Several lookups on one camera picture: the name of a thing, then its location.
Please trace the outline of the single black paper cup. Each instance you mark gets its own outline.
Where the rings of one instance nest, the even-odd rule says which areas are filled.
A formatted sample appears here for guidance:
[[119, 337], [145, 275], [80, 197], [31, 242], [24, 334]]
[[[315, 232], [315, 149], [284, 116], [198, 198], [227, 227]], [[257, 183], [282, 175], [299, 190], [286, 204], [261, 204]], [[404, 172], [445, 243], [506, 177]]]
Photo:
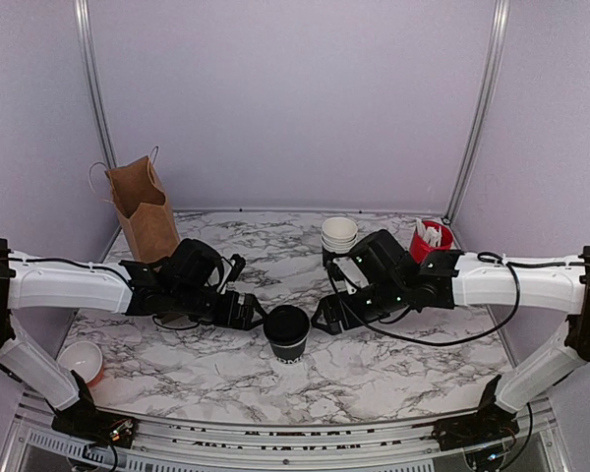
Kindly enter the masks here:
[[276, 360], [284, 365], [295, 365], [302, 361], [306, 349], [306, 339], [291, 345], [271, 343], [270, 348]]

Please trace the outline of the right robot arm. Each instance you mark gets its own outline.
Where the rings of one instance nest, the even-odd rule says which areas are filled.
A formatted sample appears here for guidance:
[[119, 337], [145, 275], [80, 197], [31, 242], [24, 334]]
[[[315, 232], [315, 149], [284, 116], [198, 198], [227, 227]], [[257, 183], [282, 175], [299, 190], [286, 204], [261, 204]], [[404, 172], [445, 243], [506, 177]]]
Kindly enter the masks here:
[[366, 236], [345, 255], [325, 262], [332, 289], [312, 316], [313, 327], [330, 335], [377, 324], [391, 314], [427, 309], [499, 309], [513, 340], [535, 322], [517, 315], [554, 315], [554, 331], [536, 342], [515, 367], [488, 381], [476, 409], [436, 421], [440, 450], [495, 442], [518, 433], [518, 413], [539, 394], [590, 364], [590, 246], [556, 258], [511, 258], [484, 251], [432, 250], [414, 257], [386, 230]]

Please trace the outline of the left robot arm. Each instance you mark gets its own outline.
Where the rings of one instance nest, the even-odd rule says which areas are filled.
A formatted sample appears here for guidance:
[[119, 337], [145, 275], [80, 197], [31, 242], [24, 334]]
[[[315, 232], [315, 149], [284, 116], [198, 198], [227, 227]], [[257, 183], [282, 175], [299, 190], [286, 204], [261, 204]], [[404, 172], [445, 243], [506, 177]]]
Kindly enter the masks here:
[[195, 239], [182, 240], [155, 262], [103, 264], [31, 256], [0, 238], [0, 369], [43, 397], [54, 429], [119, 443], [133, 433], [134, 419], [98, 409], [84, 375], [61, 366], [37, 342], [40, 328], [22, 316], [48, 314], [58, 321], [81, 310], [180, 315], [193, 326], [249, 331], [264, 322], [266, 311], [254, 295], [229, 287], [245, 265], [243, 257], [224, 258]]

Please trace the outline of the brown paper bag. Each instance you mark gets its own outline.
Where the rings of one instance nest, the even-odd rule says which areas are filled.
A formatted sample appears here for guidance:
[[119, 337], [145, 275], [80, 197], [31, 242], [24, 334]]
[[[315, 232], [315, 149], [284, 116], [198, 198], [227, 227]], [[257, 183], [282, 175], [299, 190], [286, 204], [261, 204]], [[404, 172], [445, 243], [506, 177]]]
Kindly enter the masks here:
[[134, 260], [133, 275], [172, 256], [180, 243], [172, 205], [155, 171], [158, 148], [132, 163], [104, 169], [118, 221]]

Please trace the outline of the black plastic cup lid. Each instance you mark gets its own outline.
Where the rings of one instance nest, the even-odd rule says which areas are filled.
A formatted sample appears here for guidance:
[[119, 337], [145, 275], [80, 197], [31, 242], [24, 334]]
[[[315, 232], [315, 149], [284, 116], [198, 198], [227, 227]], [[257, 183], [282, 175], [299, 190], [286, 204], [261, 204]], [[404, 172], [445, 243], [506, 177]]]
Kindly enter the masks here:
[[276, 345], [292, 345], [303, 340], [309, 333], [311, 323], [307, 314], [292, 305], [281, 305], [271, 310], [264, 321], [266, 338]]

